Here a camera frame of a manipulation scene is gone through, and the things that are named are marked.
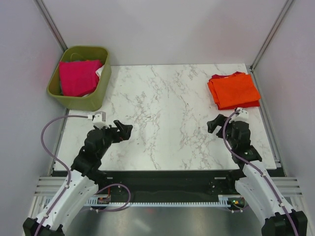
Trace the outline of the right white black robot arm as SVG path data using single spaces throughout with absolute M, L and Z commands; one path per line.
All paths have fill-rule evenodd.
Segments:
M 229 174 L 225 187 L 239 193 L 255 213 L 264 236 L 305 236 L 308 219 L 303 211 L 296 211 L 274 184 L 263 165 L 262 157 L 251 144 L 249 124 L 241 111 L 229 117 L 219 114 L 207 122 L 208 133 L 216 133 L 239 166 Z

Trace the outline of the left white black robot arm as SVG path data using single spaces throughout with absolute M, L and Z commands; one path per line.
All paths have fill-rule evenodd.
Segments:
M 95 119 L 59 190 L 41 213 L 23 223 L 25 235 L 63 236 L 86 201 L 107 190 L 106 174 L 99 170 L 101 160 L 112 144 L 131 137 L 133 126 L 119 120 L 111 126 Z

